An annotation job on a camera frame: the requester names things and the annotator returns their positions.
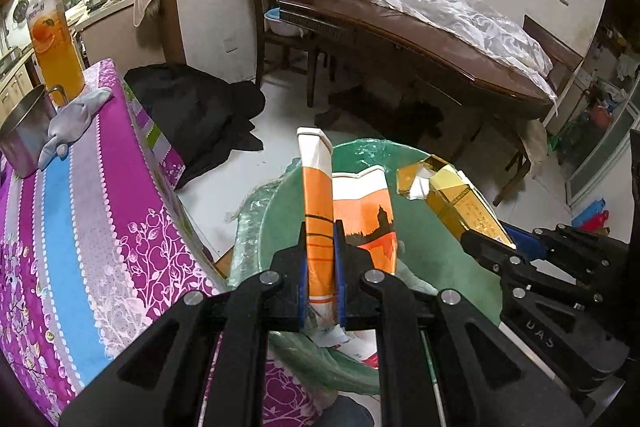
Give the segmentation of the gold yellow box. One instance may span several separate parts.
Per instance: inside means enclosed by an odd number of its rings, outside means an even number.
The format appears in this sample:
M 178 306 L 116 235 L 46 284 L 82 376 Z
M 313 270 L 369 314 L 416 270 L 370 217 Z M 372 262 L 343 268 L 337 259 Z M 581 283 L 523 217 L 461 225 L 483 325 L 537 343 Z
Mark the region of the gold yellow box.
M 512 249 L 511 237 L 495 211 L 462 170 L 435 155 L 396 171 L 397 193 L 409 200 L 423 200 L 456 238 L 472 230 Z

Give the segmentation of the orange white carton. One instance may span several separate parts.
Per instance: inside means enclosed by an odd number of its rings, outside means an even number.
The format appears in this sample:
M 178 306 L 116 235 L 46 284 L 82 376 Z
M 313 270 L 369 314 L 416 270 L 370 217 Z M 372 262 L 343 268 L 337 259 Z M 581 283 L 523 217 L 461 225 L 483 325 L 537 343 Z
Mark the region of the orange white carton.
M 334 172 L 333 145 L 317 128 L 296 131 L 302 165 L 308 296 L 321 327 L 337 323 L 337 269 L 334 223 L 346 243 L 369 251 L 375 269 L 393 274 L 398 239 L 385 170 L 370 166 L 356 173 Z

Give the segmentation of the green lined trash bucket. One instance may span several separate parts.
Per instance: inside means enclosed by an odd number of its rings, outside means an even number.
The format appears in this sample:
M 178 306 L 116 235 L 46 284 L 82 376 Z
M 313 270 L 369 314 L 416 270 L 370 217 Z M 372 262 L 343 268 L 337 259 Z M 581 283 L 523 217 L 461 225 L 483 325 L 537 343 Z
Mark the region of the green lined trash bucket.
M 397 173 L 426 158 L 423 150 L 385 140 L 358 139 L 334 147 L 334 181 L 357 190 L 335 191 L 334 217 L 343 222 L 349 244 L 370 251 L 374 264 L 425 294 L 446 288 L 473 303 L 492 323 L 500 321 L 500 283 L 465 254 L 457 237 L 422 199 L 402 196 Z M 304 221 L 303 173 L 293 159 L 279 178 L 247 197 L 238 212 L 229 284 L 269 268 L 277 251 L 298 242 Z M 270 337 L 275 359 L 308 387 L 378 393 L 378 371 L 370 359 L 344 349 L 320 347 L 303 334 Z

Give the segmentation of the floral purple tablecloth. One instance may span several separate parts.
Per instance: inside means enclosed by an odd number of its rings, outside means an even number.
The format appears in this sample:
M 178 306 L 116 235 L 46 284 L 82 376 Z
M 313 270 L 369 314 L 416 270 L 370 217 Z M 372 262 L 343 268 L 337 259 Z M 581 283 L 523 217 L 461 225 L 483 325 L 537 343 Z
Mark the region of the floral purple tablecloth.
M 1 187 L 1 358 L 44 425 L 188 291 L 226 290 L 175 188 L 183 161 L 115 64 L 65 158 Z

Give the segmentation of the wooden chair far side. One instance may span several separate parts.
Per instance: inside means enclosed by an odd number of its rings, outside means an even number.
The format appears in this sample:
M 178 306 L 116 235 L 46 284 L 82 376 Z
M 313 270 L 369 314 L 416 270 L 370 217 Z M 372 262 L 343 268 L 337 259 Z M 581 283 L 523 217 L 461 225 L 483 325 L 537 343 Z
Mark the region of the wooden chair far side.
M 514 154 L 506 171 L 515 169 L 512 178 L 500 188 L 492 203 L 495 207 L 510 197 L 526 176 L 536 176 L 547 159 L 548 136 L 544 118 L 554 109 L 553 103 L 560 104 L 561 94 L 568 87 L 570 78 L 582 64 L 582 56 L 568 44 L 561 41 L 530 15 L 525 14 L 523 30 L 536 40 L 551 61 L 551 68 L 544 76 L 547 87 L 556 96 L 554 101 L 544 92 L 539 108 L 520 109 L 508 116 L 491 116 L 489 122 L 514 148 Z

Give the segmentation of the dark wooden dining table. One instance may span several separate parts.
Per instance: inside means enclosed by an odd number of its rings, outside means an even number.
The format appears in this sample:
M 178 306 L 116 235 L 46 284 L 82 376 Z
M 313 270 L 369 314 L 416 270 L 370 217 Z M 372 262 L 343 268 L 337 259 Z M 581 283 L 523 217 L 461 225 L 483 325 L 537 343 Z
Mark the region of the dark wooden dining table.
M 459 157 L 487 117 L 539 108 L 544 96 L 527 78 L 448 32 L 366 0 L 279 0 L 282 20 L 311 32 L 335 58 L 403 88 L 429 87 L 461 106 Z

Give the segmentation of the black cloth on chair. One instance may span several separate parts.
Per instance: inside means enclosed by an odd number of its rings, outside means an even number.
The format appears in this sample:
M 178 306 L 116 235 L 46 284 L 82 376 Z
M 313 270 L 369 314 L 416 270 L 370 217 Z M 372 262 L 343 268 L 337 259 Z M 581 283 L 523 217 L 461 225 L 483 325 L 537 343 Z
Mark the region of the black cloth on chair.
M 264 149 L 252 119 L 266 98 L 254 82 L 228 82 L 184 64 L 133 68 L 124 80 L 182 159 L 179 188 L 222 165 L 234 150 Z

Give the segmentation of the grey glove on table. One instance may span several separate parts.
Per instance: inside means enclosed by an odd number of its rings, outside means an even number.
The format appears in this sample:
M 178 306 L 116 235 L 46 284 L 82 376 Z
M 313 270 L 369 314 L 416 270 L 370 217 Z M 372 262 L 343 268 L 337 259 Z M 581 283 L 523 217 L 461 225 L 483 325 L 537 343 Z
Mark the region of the grey glove on table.
M 65 159 L 70 146 L 84 135 L 94 116 L 111 98 L 112 89 L 102 87 L 79 95 L 62 107 L 50 121 L 47 142 L 40 150 L 38 169 L 46 169 L 55 157 Z

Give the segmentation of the steel pot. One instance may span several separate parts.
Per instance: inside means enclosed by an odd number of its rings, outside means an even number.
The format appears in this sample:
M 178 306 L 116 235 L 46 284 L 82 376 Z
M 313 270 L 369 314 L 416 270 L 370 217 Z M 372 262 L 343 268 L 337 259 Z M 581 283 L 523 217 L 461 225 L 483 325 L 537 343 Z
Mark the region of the steel pot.
M 1 126 L 1 153 L 21 179 L 28 178 L 38 169 L 43 145 L 48 141 L 50 121 L 56 115 L 51 94 L 68 101 L 62 86 L 47 88 L 40 84 L 23 96 Z

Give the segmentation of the white crumpled sheet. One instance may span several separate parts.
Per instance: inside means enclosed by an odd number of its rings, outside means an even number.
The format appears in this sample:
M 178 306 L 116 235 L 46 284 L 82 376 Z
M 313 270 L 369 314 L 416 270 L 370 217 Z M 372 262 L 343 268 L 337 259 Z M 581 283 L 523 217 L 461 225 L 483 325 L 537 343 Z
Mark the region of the white crumpled sheet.
M 547 81 L 552 62 L 521 26 L 483 0 L 366 0 L 449 32 L 472 48 L 528 78 L 548 96 L 558 97 Z

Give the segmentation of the light blue basin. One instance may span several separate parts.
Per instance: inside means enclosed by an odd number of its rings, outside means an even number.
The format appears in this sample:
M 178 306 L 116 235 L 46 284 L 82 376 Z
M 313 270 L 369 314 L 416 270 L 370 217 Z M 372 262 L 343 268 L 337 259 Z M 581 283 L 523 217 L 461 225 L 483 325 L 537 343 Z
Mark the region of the light blue basin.
M 280 37 L 303 37 L 303 31 L 296 25 L 282 20 L 279 8 L 272 8 L 265 12 L 264 20 L 268 30 Z

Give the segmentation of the orange juice bottle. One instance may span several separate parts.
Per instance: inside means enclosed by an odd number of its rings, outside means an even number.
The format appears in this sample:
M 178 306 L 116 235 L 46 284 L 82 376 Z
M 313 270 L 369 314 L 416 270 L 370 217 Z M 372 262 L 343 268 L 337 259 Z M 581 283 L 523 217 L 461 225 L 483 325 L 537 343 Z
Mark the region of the orange juice bottle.
M 54 103 L 63 106 L 85 88 L 63 0 L 30 0 L 26 20 L 43 82 L 48 88 L 63 89 L 63 94 L 53 93 Z

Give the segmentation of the wooden chair by window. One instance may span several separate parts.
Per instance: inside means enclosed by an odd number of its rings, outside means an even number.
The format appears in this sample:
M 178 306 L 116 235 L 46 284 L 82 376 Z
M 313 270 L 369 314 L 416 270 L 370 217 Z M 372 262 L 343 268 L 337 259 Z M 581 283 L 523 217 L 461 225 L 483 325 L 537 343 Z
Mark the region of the wooden chair by window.
M 293 26 L 295 34 L 282 36 L 268 27 L 265 15 L 272 9 L 279 9 L 279 0 L 253 0 L 256 23 L 256 70 L 255 80 L 257 88 L 262 87 L 262 77 L 265 75 L 267 64 L 275 69 L 291 69 L 293 72 L 306 76 L 306 103 L 314 106 L 314 88 L 316 87 L 318 58 L 320 48 L 318 40 L 313 36 L 303 35 L 300 28 Z M 291 51 L 302 51 L 307 55 L 305 68 L 294 66 L 291 61 Z

